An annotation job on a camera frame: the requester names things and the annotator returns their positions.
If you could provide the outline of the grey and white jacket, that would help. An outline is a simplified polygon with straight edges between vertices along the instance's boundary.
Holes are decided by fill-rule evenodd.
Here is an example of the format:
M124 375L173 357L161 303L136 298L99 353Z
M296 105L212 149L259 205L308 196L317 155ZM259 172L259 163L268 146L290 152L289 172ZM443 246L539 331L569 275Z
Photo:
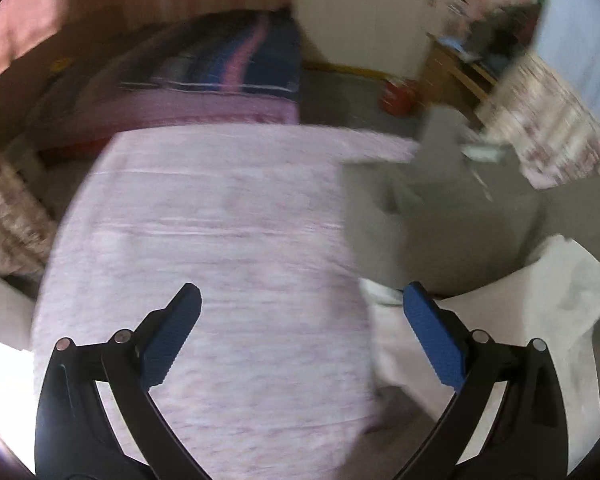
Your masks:
M438 107L411 162L346 162L341 185L379 391L431 418L451 399L402 310L417 282L472 330L547 343L579 465L600 438L600 176L536 188L512 148Z

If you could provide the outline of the pink bed sheet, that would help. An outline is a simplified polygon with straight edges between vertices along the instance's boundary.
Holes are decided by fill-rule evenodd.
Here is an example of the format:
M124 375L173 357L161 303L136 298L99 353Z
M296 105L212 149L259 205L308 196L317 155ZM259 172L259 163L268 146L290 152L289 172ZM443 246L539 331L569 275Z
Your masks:
M162 414L217 479L331 479L373 418L366 305L342 236L340 166L410 159L349 129L191 125L117 134L61 222L32 330L34 374L187 283L198 323Z

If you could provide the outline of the left floral curtain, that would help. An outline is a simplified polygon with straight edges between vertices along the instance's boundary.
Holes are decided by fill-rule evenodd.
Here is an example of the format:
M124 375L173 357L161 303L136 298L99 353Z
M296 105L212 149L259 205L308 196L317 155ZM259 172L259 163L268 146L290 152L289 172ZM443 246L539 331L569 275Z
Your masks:
M40 278L56 232L56 222L0 152L0 278Z

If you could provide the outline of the floral beige curtain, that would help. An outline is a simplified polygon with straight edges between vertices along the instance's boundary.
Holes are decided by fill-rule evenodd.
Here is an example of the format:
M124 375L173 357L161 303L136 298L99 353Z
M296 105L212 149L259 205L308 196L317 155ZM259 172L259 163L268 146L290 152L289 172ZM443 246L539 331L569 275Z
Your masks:
M511 146L537 188L600 176L600 121L532 51L509 66L476 115L483 139Z

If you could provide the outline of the red round object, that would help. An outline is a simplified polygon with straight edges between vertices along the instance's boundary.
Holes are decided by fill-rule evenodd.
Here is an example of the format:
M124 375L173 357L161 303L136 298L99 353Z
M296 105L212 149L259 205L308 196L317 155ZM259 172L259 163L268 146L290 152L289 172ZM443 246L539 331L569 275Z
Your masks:
M408 116L418 104L418 82L400 77L387 78L379 98L380 109L392 116Z

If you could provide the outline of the wooden bedside table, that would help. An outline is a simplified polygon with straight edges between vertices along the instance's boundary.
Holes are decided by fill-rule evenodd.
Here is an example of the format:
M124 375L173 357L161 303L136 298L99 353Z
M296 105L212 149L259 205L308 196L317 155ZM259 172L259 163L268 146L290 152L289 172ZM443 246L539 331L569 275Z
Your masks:
M479 63L468 63L460 54L431 34L429 51L419 72L419 103L422 108L447 105L459 110L474 127L481 127L478 108L486 102L498 80Z

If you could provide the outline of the light blue curtain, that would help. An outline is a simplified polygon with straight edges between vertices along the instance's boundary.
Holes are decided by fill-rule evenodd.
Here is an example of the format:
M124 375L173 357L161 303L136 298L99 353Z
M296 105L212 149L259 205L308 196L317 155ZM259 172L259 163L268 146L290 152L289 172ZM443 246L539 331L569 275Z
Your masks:
M533 50L600 120L600 0L546 0Z

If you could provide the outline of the striped blue pink blanket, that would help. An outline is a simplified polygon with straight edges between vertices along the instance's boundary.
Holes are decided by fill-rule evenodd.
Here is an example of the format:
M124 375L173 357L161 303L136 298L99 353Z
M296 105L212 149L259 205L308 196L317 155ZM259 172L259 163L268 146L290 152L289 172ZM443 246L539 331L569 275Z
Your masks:
M301 38L289 8L211 13L102 44L55 76L27 120L41 150L139 128L295 124Z

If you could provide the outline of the white wardrobe with stickers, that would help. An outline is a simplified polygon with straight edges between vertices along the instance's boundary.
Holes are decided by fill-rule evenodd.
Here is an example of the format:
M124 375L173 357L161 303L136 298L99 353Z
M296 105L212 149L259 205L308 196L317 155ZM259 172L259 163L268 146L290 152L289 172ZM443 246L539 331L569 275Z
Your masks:
M294 0L312 65L414 78L455 0Z

